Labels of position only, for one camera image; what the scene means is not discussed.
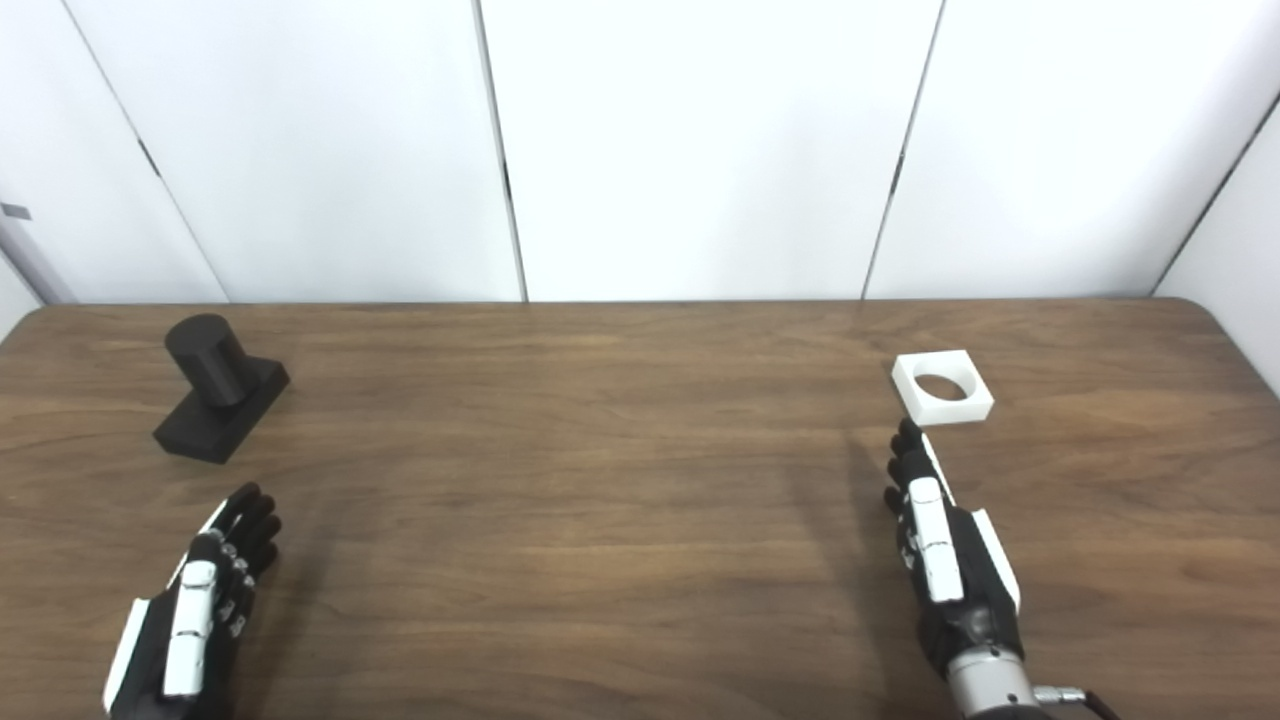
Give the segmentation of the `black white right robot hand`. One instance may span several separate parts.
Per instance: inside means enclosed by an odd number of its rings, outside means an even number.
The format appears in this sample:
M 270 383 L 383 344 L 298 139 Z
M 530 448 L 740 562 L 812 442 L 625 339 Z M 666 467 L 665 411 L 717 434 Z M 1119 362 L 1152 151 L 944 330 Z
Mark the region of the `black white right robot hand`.
M 916 637 L 938 673 L 960 655 L 996 648 L 1024 659 L 1021 592 L 989 514 L 954 501 L 928 434 L 905 418 L 890 442 L 899 556 L 919 603 Z

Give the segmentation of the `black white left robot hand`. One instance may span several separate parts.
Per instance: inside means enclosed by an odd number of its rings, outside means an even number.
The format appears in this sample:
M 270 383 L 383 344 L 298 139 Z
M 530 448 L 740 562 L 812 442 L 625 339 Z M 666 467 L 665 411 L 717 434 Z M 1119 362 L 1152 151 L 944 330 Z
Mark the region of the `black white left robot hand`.
M 102 691 L 106 717 L 234 716 L 232 671 L 280 529 L 256 483 L 219 503 L 164 589 L 132 602 Z

